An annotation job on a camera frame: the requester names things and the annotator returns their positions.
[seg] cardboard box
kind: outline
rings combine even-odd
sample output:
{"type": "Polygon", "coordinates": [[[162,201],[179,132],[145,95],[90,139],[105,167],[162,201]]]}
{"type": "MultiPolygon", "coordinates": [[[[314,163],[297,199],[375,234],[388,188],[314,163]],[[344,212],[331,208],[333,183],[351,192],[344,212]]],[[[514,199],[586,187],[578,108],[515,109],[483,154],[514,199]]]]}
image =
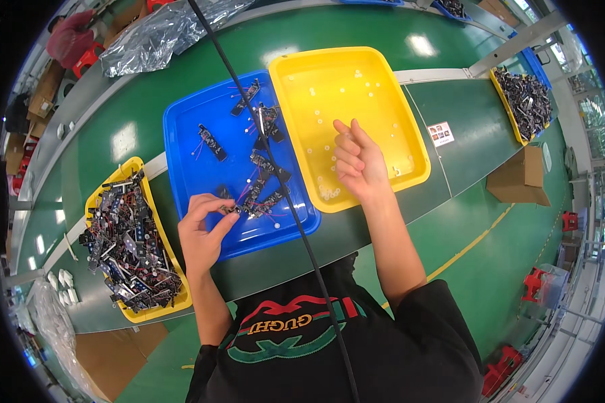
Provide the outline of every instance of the cardboard box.
{"type": "Polygon", "coordinates": [[[31,137],[36,137],[37,139],[40,139],[46,127],[47,124],[45,123],[31,122],[29,124],[29,133],[27,133],[27,141],[29,141],[31,137]]]}
{"type": "Polygon", "coordinates": [[[65,69],[57,60],[50,60],[40,76],[36,91],[29,101],[29,111],[42,118],[47,117],[54,106],[52,102],[65,75],[65,69]]]}
{"type": "Polygon", "coordinates": [[[502,203],[550,206],[542,176],[542,150],[526,146],[486,177],[486,190],[502,203]]]}
{"type": "Polygon", "coordinates": [[[6,173],[15,175],[18,173],[20,163],[24,156],[24,141],[27,138],[22,133],[9,133],[7,140],[7,149],[4,152],[4,160],[6,162],[6,173]]]}
{"type": "Polygon", "coordinates": [[[87,373],[92,390],[113,402],[143,367],[147,358],[166,337],[160,323],[132,329],[76,335],[76,358],[87,373]]]}
{"type": "Polygon", "coordinates": [[[482,0],[479,2],[478,6],[490,12],[495,17],[500,18],[504,23],[511,27],[515,28],[520,25],[520,20],[518,20],[500,0],[482,0]]]}

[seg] person's right hand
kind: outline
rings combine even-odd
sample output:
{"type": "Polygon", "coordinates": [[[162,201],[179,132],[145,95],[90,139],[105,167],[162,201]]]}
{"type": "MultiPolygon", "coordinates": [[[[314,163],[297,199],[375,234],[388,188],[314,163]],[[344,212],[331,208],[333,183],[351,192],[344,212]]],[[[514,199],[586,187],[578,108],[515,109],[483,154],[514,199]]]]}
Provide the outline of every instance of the person's right hand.
{"type": "Polygon", "coordinates": [[[196,281],[208,273],[220,257],[222,239],[240,216],[237,213],[225,215],[210,232],[206,230],[204,219],[212,212],[224,214],[220,210],[222,206],[233,208],[234,205],[235,200],[218,198],[210,193],[190,197],[188,213],[177,225],[189,281],[196,281]]]}
{"type": "Polygon", "coordinates": [[[377,143],[363,131],[356,119],[352,119],[351,128],[338,119],[333,124],[339,132],[334,139],[339,181],[362,205],[391,191],[388,169],[377,143]]]}

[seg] plastic bag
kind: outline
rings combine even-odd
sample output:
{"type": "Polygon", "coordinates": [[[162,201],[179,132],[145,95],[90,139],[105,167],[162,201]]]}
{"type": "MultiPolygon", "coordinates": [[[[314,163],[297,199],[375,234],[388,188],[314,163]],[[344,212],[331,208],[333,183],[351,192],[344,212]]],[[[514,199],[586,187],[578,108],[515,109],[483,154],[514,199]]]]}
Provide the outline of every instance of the plastic bag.
{"type": "Polygon", "coordinates": [[[51,284],[41,278],[34,281],[33,307],[36,310],[34,321],[40,334],[56,354],[63,371],[69,376],[72,385],[97,400],[83,367],[76,359],[76,336],[70,317],[58,300],[58,294],[51,284]]]}
{"type": "MultiPolygon", "coordinates": [[[[253,1],[199,0],[197,5],[216,30],[253,1]]],[[[173,53],[180,55],[205,35],[188,2],[178,0],[129,27],[98,58],[106,77],[153,72],[168,67],[173,53]]]]}

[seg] person's left hand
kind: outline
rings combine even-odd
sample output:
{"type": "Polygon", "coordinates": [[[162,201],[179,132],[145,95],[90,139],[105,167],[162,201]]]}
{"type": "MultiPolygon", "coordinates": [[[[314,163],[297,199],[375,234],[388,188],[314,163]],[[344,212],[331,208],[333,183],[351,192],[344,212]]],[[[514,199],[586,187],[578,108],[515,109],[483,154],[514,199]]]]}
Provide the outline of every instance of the person's left hand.
{"type": "Polygon", "coordinates": [[[220,210],[222,206],[232,208],[234,205],[234,200],[210,193],[191,196],[188,213],[177,225],[189,281],[208,273],[220,256],[222,239],[240,216],[237,213],[225,215],[210,232],[206,230],[204,219],[212,212],[224,214],[220,210]]]}

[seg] floor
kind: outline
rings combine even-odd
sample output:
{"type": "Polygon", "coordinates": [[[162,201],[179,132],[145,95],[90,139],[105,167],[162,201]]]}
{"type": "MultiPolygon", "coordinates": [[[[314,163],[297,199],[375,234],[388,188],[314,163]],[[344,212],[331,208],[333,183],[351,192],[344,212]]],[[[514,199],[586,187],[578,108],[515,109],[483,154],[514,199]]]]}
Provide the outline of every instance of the floor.
{"type": "MultiPolygon", "coordinates": [[[[271,15],[223,32],[220,41],[232,64],[241,66],[238,74],[265,68],[274,54],[291,50],[292,46],[295,51],[302,51],[369,45],[385,54],[393,70],[403,70],[470,66],[479,55],[485,55],[499,44],[498,39],[477,28],[457,25],[436,15],[370,10],[360,6],[332,6],[271,15]],[[264,36],[265,25],[283,34],[264,36]],[[299,34],[301,30],[305,32],[304,36],[299,34]],[[430,54],[417,53],[407,45],[407,38],[416,33],[432,44],[430,54]],[[260,46],[255,46],[257,37],[262,41],[260,46]]],[[[30,255],[36,264],[45,260],[63,232],[83,215],[87,195],[116,164],[132,155],[147,161],[163,150],[161,114],[169,103],[227,78],[210,43],[201,45],[196,57],[195,53],[186,52],[175,59],[169,69],[137,78],[115,94],[85,125],[52,169],[40,192],[40,205],[37,205],[36,214],[32,214],[25,234],[26,243],[18,270],[27,270],[30,255]],[[173,81],[176,74],[186,77],[178,86],[173,81]],[[42,253],[37,254],[38,237],[42,239],[43,247],[42,253]]],[[[424,88],[414,85],[410,90],[413,97],[420,97],[421,92],[439,91],[440,85],[444,85],[444,97],[466,98],[467,90],[463,86],[458,93],[449,92],[455,87],[443,83],[424,88]]],[[[441,121],[428,121],[441,117],[436,113],[430,115],[431,111],[440,108],[437,101],[438,98],[433,97],[431,104],[418,102],[417,108],[428,125],[441,121]]],[[[464,102],[458,106],[452,99],[445,101],[451,112],[467,107],[464,102]]],[[[458,117],[459,125],[467,126],[470,134],[467,141],[475,141],[476,132],[481,135],[484,131],[489,135],[488,130],[492,127],[483,125],[484,114],[490,112],[458,117]]],[[[480,160],[497,158],[494,153],[484,155],[480,152],[482,148],[473,146],[468,148],[471,153],[465,156],[471,161],[469,170],[461,170],[459,166],[444,167],[457,175],[458,180],[451,184],[455,197],[408,225],[429,279],[443,278],[449,283],[483,358],[500,343],[517,346],[528,338],[535,323],[529,326],[528,320],[517,318],[523,308],[520,305],[522,279],[534,264],[554,262],[562,237],[559,215],[571,208],[572,196],[563,165],[565,143],[557,121],[541,139],[547,142],[552,154],[552,171],[544,177],[544,189],[551,207],[500,203],[485,190],[484,179],[474,182],[467,177],[481,165],[480,160]],[[513,332],[517,328],[521,330],[520,334],[513,332]]],[[[476,172],[476,178],[485,174],[476,172]]],[[[164,189],[169,194],[167,175],[163,176],[165,178],[160,176],[152,182],[153,193],[155,189],[164,189]]],[[[165,200],[166,206],[172,207],[171,203],[169,198],[165,200]]],[[[405,210],[413,208],[418,206],[402,206],[405,210]]],[[[63,259],[65,257],[67,259],[58,264],[72,262],[68,254],[63,259]]],[[[386,306],[375,274],[371,246],[359,250],[356,267],[357,282],[386,306]]],[[[102,293],[91,297],[107,298],[107,290],[101,289],[102,293]]],[[[195,318],[188,315],[164,323],[170,332],[168,337],[152,353],[118,402],[184,400],[192,370],[181,367],[192,364],[199,349],[195,318]]]]}
{"type": "MultiPolygon", "coordinates": [[[[524,309],[522,280],[534,265],[555,261],[563,235],[559,217],[571,209],[565,141],[556,121],[540,139],[547,142],[553,162],[544,177],[551,207],[500,203],[482,180],[408,225],[428,277],[448,282],[483,359],[501,343],[519,347],[535,330],[535,322],[517,317],[524,309]]],[[[371,246],[359,250],[355,267],[356,281],[387,306],[371,246]]],[[[168,337],[117,403],[184,400],[192,369],[181,367],[193,364],[197,356],[197,325],[193,315],[164,323],[168,337]]]]}

